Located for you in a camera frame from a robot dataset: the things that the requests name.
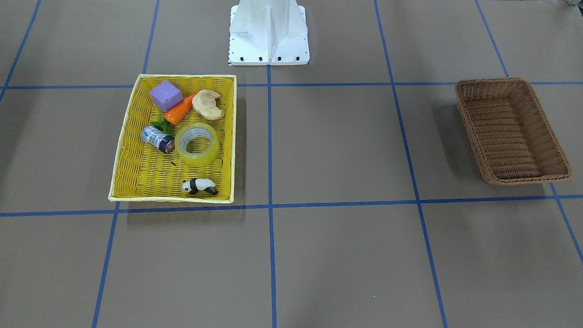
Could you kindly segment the yellow clear tape roll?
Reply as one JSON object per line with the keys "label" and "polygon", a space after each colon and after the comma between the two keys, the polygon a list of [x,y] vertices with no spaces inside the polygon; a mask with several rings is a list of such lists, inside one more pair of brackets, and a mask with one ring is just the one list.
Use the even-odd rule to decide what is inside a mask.
{"label": "yellow clear tape roll", "polygon": [[[204,151],[189,152],[188,144],[196,138],[205,138],[210,143]],[[177,133],[176,151],[182,160],[190,166],[205,167],[212,164],[220,154],[220,143],[216,131],[205,123],[192,123]]]}

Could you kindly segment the yellow wicker basket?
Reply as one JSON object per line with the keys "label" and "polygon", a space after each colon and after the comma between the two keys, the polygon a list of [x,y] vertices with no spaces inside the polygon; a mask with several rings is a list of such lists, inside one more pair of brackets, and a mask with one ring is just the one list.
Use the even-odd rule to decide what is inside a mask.
{"label": "yellow wicker basket", "polygon": [[[206,120],[195,110],[190,110],[174,127],[173,137],[183,127],[192,123],[210,125],[220,143],[219,157],[205,167],[187,165],[178,152],[158,151],[140,139],[142,130],[150,121],[163,117],[162,110],[154,104],[149,91],[163,81],[169,81],[184,96],[203,89],[220,93],[217,106],[225,110],[219,120]],[[114,168],[111,177],[110,201],[158,201],[229,204],[235,200],[235,137],[237,119],[237,77],[235,75],[138,75],[130,95],[121,132],[119,133]],[[201,152],[209,141],[196,138],[188,144],[189,152]],[[217,195],[199,191],[190,195],[182,191],[184,180],[210,179],[216,183]]]}

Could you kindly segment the brown wicker basket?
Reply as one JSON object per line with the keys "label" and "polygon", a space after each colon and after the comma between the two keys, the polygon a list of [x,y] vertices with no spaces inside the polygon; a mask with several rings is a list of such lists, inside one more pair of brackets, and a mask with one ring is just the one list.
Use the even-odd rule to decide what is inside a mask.
{"label": "brown wicker basket", "polygon": [[531,83],[520,77],[458,81],[457,108],[483,180],[567,181],[570,162]]}

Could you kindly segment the toy panda figure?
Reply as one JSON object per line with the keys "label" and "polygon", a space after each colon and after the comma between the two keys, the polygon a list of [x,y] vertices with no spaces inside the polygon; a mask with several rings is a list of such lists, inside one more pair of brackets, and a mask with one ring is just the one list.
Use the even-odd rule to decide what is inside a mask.
{"label": "toy panda figure", "polygon": [[190,195],[196,195],[199,191],[204,191],[209,195],[217,195],[216,183],[210,179],[195,178],[184,180],[182,191]]}

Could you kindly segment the toy croissant bread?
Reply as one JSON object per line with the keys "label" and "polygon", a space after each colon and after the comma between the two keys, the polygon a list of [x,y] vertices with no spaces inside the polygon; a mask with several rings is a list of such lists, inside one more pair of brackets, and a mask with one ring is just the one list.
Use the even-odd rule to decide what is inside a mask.
{"label": "toy croissant bread", "polygon": [[192,107],[206,120],[219,120],[225,116],[226,112],[217,106],[216,100],[220,97],[218,92],[203,89],[192,98]]}

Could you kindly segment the orange toy carrot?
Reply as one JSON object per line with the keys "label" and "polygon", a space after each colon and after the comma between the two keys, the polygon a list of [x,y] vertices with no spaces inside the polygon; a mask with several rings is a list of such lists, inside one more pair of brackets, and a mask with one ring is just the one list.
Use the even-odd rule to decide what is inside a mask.
{"label": "orange toy carrot", "polygon": [[159,129],[163,133],[168,135],[173,135],[174,133],[174,126],[179,124],[187,113],[193,107],[192,100],[197,95],[198,92],[189,95],[181,102],[173,106],[170,110],[165,112],[162,118],[158,121],[150,121],[149,125],[152,125],[154,128]]}

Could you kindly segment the purple foam cube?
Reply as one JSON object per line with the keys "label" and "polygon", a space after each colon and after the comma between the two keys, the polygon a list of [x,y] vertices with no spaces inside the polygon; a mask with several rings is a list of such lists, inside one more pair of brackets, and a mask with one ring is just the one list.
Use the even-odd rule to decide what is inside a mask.
{"label": "purple foam cube", "polygon": [[154,87],[149,94],[154,104],[164,113],[183,100],[181,91],[167,80]]}

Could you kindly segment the small blue can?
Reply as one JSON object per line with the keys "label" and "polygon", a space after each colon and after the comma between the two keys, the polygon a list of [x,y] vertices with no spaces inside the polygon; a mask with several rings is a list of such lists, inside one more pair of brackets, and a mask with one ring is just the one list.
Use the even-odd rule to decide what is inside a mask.
{"label": "small blue can", "polygon": [[175,149],[175,139],[154,125],[147,125],[142,130],[140,139],[164,154],[169,154]]}

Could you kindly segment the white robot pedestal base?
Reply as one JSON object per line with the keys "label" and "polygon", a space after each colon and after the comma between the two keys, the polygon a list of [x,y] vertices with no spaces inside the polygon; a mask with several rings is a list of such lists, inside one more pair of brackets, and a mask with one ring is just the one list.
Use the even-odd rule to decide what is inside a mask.
{"label": "white robot pedestal base", "polygon": [[295,0],[241,0],[230,9],[230,65],[306,65],[306,9]]}

